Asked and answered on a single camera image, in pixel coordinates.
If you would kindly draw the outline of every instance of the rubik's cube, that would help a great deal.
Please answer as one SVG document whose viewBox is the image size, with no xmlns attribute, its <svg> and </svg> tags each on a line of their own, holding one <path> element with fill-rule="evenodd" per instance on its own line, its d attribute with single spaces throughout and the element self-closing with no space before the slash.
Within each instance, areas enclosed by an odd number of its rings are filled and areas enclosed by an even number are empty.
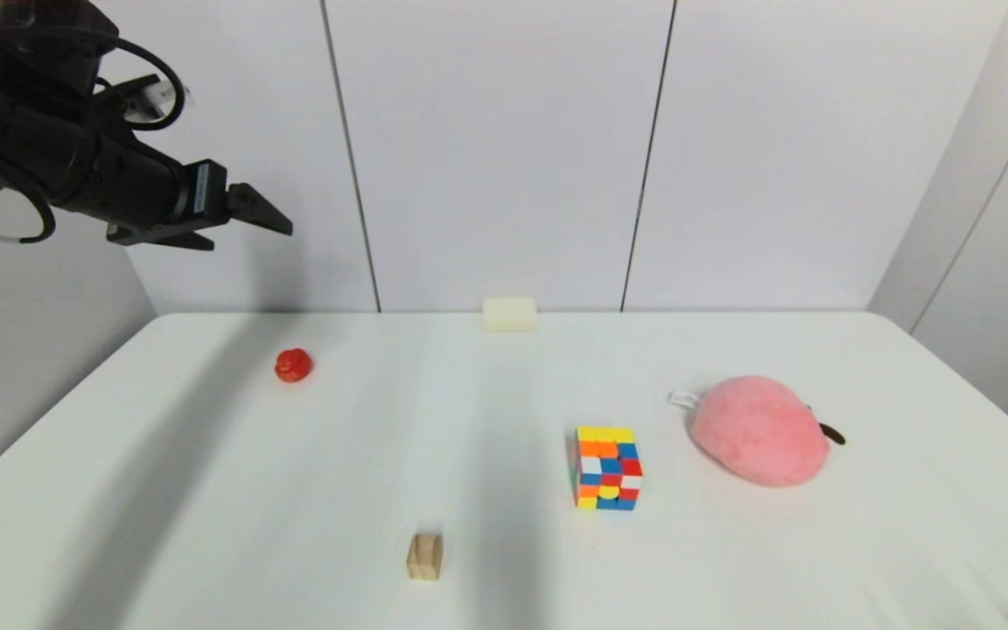
<svg viewBox="0 0 1008 630">
<path fill-rule="evenodd" d="M 627 427 L 578 427 L 575 503 L 586 510 L 632 510 L 644 471 Z"/>
</svg>

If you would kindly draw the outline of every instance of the pink plush toy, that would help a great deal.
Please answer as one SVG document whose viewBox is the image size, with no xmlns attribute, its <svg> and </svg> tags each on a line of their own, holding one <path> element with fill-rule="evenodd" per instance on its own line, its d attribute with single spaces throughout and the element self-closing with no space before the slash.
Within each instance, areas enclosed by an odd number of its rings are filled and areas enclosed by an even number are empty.
<svg viewBox="0 0 1008 630">
<path fill-rule="evenodd" d="M 740 376 L 718 383 L 700 404 L 691 437 L 735 474 L 765 486 L 796 486 L 823 469 L 830 431 L 783 383 Z"/>
</svg>

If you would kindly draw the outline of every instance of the red toy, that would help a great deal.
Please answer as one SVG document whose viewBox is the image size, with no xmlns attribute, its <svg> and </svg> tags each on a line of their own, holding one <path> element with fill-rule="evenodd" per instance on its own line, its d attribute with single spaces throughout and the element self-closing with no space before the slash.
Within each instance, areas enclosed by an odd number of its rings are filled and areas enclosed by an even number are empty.
<svg viewBox="0 0 1008 630">
<path fill-rule="evenodd" d="M 298 382 L 313 371 L 313 360 L 302 348 L 283 350 L 275 362 L 275 374 L 284 382 Z"/>
</svg>

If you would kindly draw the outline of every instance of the robotic arm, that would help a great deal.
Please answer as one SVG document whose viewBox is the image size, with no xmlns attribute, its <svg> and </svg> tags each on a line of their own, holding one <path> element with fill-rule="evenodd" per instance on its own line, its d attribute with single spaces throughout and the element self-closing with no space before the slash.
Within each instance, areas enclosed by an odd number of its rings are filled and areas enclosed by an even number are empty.
<svg viewBox="0 0 1008 630">
<path fill-rule="evenodd" d="M 169 85 L 156 76 L 100 79 L 100 60 L 114 48 L 149 61 Z M 163 116 L 153 103 L 167 89 L 173 107 Z M 227 186 L 221 164 L 182 166 L 136 138 L 168 127 L 183 105 L 172 69 L 120 39 L 88 0 L 0 0 L 0 190 L 25 196 L 43 223 L 39 235 L 0 241 L 47 239 L 56 226 L 50 207 L 107 222 L 108 240 L 123 246 L 212 250 L 196 232 L 231 219 L 290 236 L 290 220 L 247 183 Z"/>
</svg>

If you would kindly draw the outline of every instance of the yellow sticker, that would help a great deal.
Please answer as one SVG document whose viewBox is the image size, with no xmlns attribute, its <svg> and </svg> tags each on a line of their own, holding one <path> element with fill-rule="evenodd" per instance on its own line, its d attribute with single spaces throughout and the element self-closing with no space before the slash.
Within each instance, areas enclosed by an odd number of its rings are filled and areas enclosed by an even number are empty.
<svg viewBox="0 0 1008 630">
<path fill-rule="evenodd" d="M 636 435 L 633 434 L 633 430 L 630 427 L 616 427 L 613 430 L 613 440 L 617 444 L 633 444 L 636 442 Z"/>
</svg>

